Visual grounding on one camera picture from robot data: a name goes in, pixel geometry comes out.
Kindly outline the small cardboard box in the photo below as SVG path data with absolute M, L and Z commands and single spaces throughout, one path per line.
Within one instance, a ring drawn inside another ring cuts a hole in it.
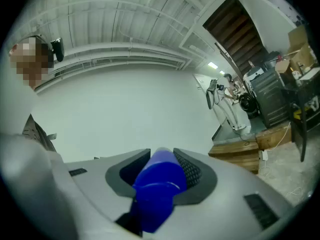
M 275 70 L 279 73 L 279 74 L 291 74 L 292 73 L 292 69 L 291 69 L 291 62 L 290 60 L 281 60 L 278 61 L 275 65 Z

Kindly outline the black metal chair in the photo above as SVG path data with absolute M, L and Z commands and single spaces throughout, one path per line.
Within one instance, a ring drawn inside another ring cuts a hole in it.
M 300 161 L 305 160 L 308 135 L 320 127 L 320 80 L 303 80 L 300 86 L 287 85 L 282 90 L 291 127 L 291 142 L 300 152 Z

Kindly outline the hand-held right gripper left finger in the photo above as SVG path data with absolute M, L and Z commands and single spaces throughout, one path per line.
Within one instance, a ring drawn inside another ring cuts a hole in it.
M 150 160 L 151 150 L 139 149 L 109 158 L 115 158 L 116 162 L 105 173 L 107 184 L 120 197 L 135 197 L 133 184 Z

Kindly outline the large cardboard box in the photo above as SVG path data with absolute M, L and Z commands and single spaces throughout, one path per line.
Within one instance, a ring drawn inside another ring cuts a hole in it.
M 287 54 L 294 70 L 304 70 L 314 64 L 307 31 L 304 25 L 300 25 L 288 33 L 289 49 Z

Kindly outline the dark washing machine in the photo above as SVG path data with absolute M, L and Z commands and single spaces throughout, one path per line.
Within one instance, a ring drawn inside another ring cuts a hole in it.
M 284 83 L 274 69 L 251 81 L 244 80 L 248 92 L 242 93 L 239 105 L 249 116 L 259 115 L 266 128 L 272 128 L 289 118 L 287 105 L 281 90 Z

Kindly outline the brown wooden staircase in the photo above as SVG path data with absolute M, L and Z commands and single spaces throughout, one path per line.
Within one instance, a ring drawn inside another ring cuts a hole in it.
M 203 27 L 224 48 L 242 75 L 252 65 L 262 63 L 267 54 L 253 20 L 239 0 L 225 0 Z

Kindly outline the white round appliance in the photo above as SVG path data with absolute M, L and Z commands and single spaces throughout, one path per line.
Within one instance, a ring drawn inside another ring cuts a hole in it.
M 255 66 L 252 67 L 244 76 L 243 79 L 246 81 L 252 81 L 254 80 L 256 77 L 258 77 L 259 75 L 262 75 L 265 71 L 259 67 L 259 66 Z

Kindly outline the blue pen-like object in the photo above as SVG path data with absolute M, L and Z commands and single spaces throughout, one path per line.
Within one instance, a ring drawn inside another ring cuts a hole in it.
M 154 233 L 171 215 L 174 196 L 187 190 L 182 166 L 170 150 L 157 150 L 136 177 L 131 209 L 143 232 Z

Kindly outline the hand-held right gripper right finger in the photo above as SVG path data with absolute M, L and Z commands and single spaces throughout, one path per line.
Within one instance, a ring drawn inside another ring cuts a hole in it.
M 207 163 L 209 157 L 185 149 L 174 148 L 173 154 L 186 177 L 187 188 L 173 197 L 175 206 L 197 205 L 216 188 L 218 177 Z

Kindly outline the wooden platform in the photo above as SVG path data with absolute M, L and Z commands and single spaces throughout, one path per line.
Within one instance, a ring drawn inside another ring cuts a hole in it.
M 239 141 L 215 144 L 208 155 L 238 165 L 257 175 L 262 160 L 262 151 L 272 152 L 280 145 L 291 142 L 291 125 L 283 123 L 264 130 L 253 137 L 241 137 Z

